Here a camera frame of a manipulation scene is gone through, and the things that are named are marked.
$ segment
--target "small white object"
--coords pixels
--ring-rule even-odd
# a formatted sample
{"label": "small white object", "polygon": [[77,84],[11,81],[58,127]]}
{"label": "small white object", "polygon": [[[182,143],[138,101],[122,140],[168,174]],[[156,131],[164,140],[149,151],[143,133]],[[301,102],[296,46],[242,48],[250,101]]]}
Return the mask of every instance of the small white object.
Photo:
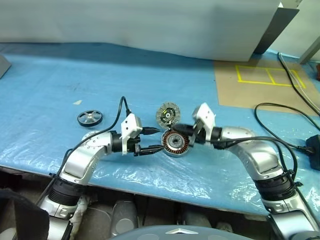
{"label": "small white object", "polygon": [[82,103],[82,100],[78,100],[78,101],[75,101],[73,105],[80,105],[81,103]]}
{"label": "small white object", "polygon": [[212,130],[216,126],[216,115],[214,115],[208,104],[202,103],[199,107],[197,107],[194,110],[192,117],[195,121],[200,120],[201,122],[203,122],[203,128],[205,130],[205,140],[210,141]]}
{"label": "small white object", "polygon": [[79,231],[79,227],[80,227],[83,215],[87,210],[89,201],[90,201],[90,197],[85,195],[81,196],[79,199],[78,207],[75,210],[73,217],[70,218],[70,222],[73,224],[72,232],[70,234],[70,240],[75,239],[75,236]]}
{"label": "small white object", "polygon": [[121,123],[122,155],[126,155],[128,152],[128,140],[137,137],[141,131],[142,124],[140,118],[130,113]]}

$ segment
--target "robotic arm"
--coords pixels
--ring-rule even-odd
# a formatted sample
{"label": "robotic arm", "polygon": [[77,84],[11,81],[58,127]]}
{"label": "robotic arm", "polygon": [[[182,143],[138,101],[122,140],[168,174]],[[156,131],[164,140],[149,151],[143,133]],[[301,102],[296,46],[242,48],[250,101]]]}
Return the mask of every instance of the robotic arm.
{"label": "robotic arm", "polygon": [[[172,126],[174,131],[190,136],[191,146],[194,143],[212,144],[216,149],[225,149],[226,141],[255,137],[246,128],[216,127],[215,115],[206,103],[197,107],[192,117],[195,121],[193,126]],[[285,240],[301,239],[298,237],[302,234],[310,234],[310,237],[320,235],[317,220],[269,144],[262,140],[247,140],[227,149],[241,160],[254,181],[278,235]]]}
{"label": "robotic arm", "polygon": [[130,113],[121,123],[121,134],[107,131],[87,133],[82,139],[89,138],[76,148],[67,158],[61,173],[56,178],[51,191],[43,199],[40,207],[50,215],[48,240],[69,239],[73,217],[80,196],[84,193],[98,161],[111,153],[133,153],[134,156],[149,155],[163,149],[162,145],[141,148],[140,134],[150,135],[159,132],[157,128],[142,127],[140,118]]}

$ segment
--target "black wheel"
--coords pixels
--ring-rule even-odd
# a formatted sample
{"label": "black wheel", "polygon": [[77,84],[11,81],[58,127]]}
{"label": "black wheel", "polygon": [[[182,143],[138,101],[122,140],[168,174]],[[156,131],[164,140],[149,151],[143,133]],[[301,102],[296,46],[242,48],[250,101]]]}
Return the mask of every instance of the black wheel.
{"label": "black wheel", "polygon": [[83,127],[93,127],[101,123],[103,115],[97,110],[88,110],[79,114],[77,120]]}

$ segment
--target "blue tablecloth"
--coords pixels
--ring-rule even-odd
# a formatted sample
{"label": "blue tablecloth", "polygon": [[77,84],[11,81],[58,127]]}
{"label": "blue tablecloth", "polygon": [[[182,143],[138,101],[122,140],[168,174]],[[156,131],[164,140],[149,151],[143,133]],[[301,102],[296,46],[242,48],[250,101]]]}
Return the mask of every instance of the blue tablecloth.
{"label": "blue tablecloth", "polygon": [[[242,126],[267,135],[252,109],[218,104],[210,60],[97,43],[3,43],[0,54],[12,63],[0,79],[0,165],[4,167],[55,173],[68,148],[87,132],[113,123],[121,96],[126,96],[144,126],[158,127],[155,115],[164,102],[176,103],[181,122],[189,124],[194,108],[207,102],[217,126]],[[276,56],[267,53],[264,58]],[[315,78],[314,66],[305,65],[304,70]],[[320,90],[319,82],[314,84]],[[78,114],[89,109],[104,114],[102,123],[91,129],[77,122]],[[261,110],[260,116],[290,143],[303,145],[319,134],[297,114]],[[114,128],[118,132],[124,117]],[[161,133],[141,138],[144,146],[159,144]],[[296,179],[303,182],[301,190],[320,219],[320,172],[310,168],[307,156],[297,156]],[[292,167],[286,151],[285,160]],[[203,145],[181,158],[164,152],[140,157],[115,153],[98,163],[90,184],[205,207],[267,213],[240,160],[227,150]]]}

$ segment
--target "brown paper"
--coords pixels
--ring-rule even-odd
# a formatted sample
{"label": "brown paper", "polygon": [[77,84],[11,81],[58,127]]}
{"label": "brown paper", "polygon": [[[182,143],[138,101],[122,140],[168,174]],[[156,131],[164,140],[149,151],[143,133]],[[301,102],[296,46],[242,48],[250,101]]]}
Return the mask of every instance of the brown paper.
{"label": "brown paper", "polygon": [[[320,108],[320,93],[297,63],[287,62],[299,80],[302,90]],[[248,62],[214,61],[215,81],[220,105],[255,108],[263,102],[288,105],[308,115],[317,114],[300,98],[280,62],[250,59]],[[282,107],[261,107],[265,110],[297,113]]]}

